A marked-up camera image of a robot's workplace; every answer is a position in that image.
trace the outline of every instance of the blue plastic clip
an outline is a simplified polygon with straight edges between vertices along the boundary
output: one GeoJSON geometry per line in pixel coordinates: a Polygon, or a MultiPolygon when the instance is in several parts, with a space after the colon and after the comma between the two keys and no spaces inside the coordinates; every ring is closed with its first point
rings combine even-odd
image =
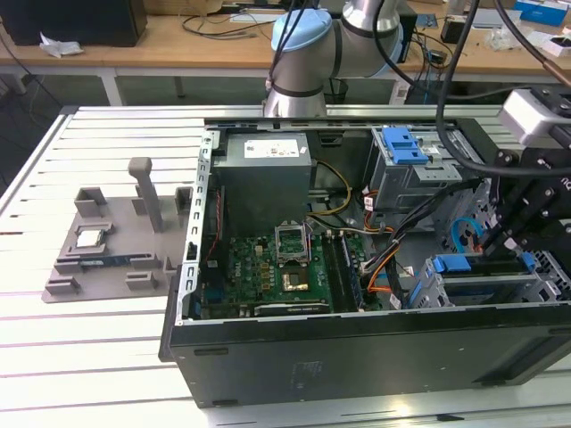
{"type": "Polygon", "coordinates": [[[531,253],[529,252],[522,253],[521,259],[527,266],[527,270],[529,271],[530,274],[535,271],[535,259],[534,256],[531,255],[531,253]]]}
{"type": "Polygon", "coordinates": [[[382,128],[386,148],[397,165],[426,165],[428,157],[418,148],[418,140],[407,128],[382,128]]]}
{"type": "Polygon", "coordinates": [[[472,270],[468,259],[461,254],[443,254],[436,256],[432,263],[436,272],[469,272],[472,270]]]}

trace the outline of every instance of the table leg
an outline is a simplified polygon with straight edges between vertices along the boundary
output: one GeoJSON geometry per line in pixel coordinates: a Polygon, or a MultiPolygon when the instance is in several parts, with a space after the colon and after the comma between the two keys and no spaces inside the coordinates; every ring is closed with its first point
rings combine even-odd
{"type": "Polygon", "coordinates": [[[177,90],[177,97],[184,98],[186,94],[185,94],[185,88],[182,85],[182,78],[175,77],[174,79],[175,79],[175,89],[177,90]]]}
{"type": "Polygon", "coordinates": [[[107,99],[109,99],[109,105],[125,105],[121,91],[117,86],[117,80],[115,79],[117,75],[115,74],[114,70],[102,70],[99,74],[99,77],[103,81],[103,87],[105,88],[107,99]]]}
{"type": "Polygon", "coordinates": [[[389,104],[404,104],[407,101],[407,94],[409,93],[410,85],[396,78],[393,84],[393,91],[391,92],[391,101],[389,104]]]}
{"type": "Polygon", "coordinates": [[[14,91],[16,94],[18,95],[26,94],[26,87],[21,81],[20,76],[16,74],[3,74],[0,77],[2,77],[2,80],[5,82],[5,84],[9,88],[11,88],[11,90],[14,91]]]}

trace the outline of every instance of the white table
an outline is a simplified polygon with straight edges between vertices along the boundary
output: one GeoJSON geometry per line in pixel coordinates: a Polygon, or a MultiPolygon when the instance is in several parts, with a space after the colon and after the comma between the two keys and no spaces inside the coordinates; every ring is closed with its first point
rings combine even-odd
{"type": "MultiPolygon", "coordinates": [[[[496,111],[447,110],[477,118],[496,142],[513,145],[496,111]]],[[[433,118],[434,108],[347,106],[329,113],[433,118]]],[[[519,387],[203,412],[177,366],[156,356],[166,297],[52,305],[40,300],[81,186],[132,196],[128,160],[150,156],[158,193],[173,194],[194,177],[193,136],[203,118],[260,114],[258,107],[95,107],[57,118],[0,199],[0,427],[432,426],[436,414],[466,418],[447,428],[571,421],[571,358],[519,387]]]]}

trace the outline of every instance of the gray floor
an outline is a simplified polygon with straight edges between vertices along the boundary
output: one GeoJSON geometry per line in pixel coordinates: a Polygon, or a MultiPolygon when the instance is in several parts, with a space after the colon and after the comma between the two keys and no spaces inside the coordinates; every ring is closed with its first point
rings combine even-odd
{"type": "MultiPolygon", "coordinates": [[[[184,78],[186,97],[177,98],[172,78],[120,78],[119,85],[129,105],[259,104],[265,95],[263,78],[184,78]]],[[[392,85],[386,81],[352,79],[345,103],[387,103],[392,85]]],[[[45,86],[63,105],[107,105],[99,78],[48,76],[45,86]]],[[[479,92],[481,88],[471,88],[479,92]]],[[[414,96],[411,103],[422,103],[414,96]]],[[[500,100],[486,100],[497,103],[500,100]]],[[[10,92],[0,99],[0,194],[18,173],[41,140],[59,107],[29,78],[28,92],[10,92]],[[29,112],[33,102],[33,113],[29,112]]]]}

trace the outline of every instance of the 3d printed holder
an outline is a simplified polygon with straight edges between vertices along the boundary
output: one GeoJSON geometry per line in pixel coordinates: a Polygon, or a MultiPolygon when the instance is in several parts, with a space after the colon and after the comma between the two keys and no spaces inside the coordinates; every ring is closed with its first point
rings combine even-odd
{"type": "Polygon", "coordinates": [[[133,158],[136,198],[106,199],[82,188],[78,213],[47,281],[42,300],[120,299],[166,295],[185,247],[191,187],[159,197],[149,158],[133,158]]]}

